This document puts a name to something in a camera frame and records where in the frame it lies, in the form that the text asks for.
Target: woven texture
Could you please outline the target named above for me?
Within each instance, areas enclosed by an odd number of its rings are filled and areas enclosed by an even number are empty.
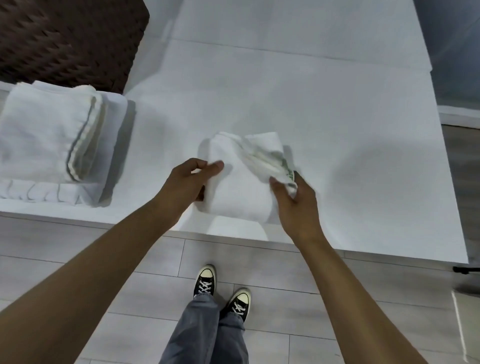
[[[121,93],[148,19],[142,0],[1,0],[0,80]]]

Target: black sneaker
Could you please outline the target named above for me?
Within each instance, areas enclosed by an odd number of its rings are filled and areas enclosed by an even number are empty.
[[[209,293],[213,296],[215,288],[215,267],[208,264],[198,272],[197,282],[195,283],[195,289],[193,290],[193,297],[195,298],[199,293]]]
[[[225,313],[235,312],[243,322],[247,319],[250,304],[252,303],[252,294],[248,288],[240,288],[233,294],[232,299],[225,307]]]

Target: person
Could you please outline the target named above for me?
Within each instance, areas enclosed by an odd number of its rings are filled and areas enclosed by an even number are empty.
[[[175,167],[152,200],[5,308],[0,313],[0,363],[74,363],[153,243],[201,198],[208,179],[223,167],[221,161],[208,165],[196,158]],[[270,181],[280,221],[313,274],[345,363],[426,364],[329,245],[315,191],[298,173],[295,181],[294,199],[282,184]],[[252,297],[242,289],[220,310],[215,288],[214,267],[202,268],[162,364],[248,362],[242,332]]]

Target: white cloth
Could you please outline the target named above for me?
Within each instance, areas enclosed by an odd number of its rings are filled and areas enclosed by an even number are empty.
[[[103,100],[93,87],[17,84],[0,114],[0,177],[68,183],[91,168]]]
[[[61,88],[37,81],[35,85],[50,90]],[[0,178],[0,198],[85,206],[94,206],[99,202],[127,108],[127,100],[122,95],[101,94],[104,95],[105,115],[102,116],[98,148],[89,175],[79,183],[33,182]]]
[[[278,206],[269,185],[270,176],[295,195],[297,185],[283,155],[277,133],[242,138],[218,133],[209,143],[208,162],[222,160],[223,171],[206,187],[202,211],[260,223],[278,223]]]

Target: folded white cloth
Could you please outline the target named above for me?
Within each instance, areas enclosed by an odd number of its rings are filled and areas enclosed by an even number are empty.
[[[17,84],[0,114],[0,177],[83,180],[95,156],[103,100],[93,87]]]
[[[61,86],[38,81],[35,81],[34,85],[52,91],[62,89]],[[127,108],[127,100],[122,95],[102,94],[104,95],[104,107],[97,131],[98,136],[94,136],[98,138],[98,148],[88,176],[78,183],[34,182],[0,178],[0,198],[85,206],[94,206],[98,203],[105,188],[118,132]]]
[[[277,133],[240,137],[218,133],[209,143],[208,162],[222,160],[223,171],[205,187],[202,211],[260,223],[278,223],[278,206],[269,178],[284,183],[291,196],[297,191]]]

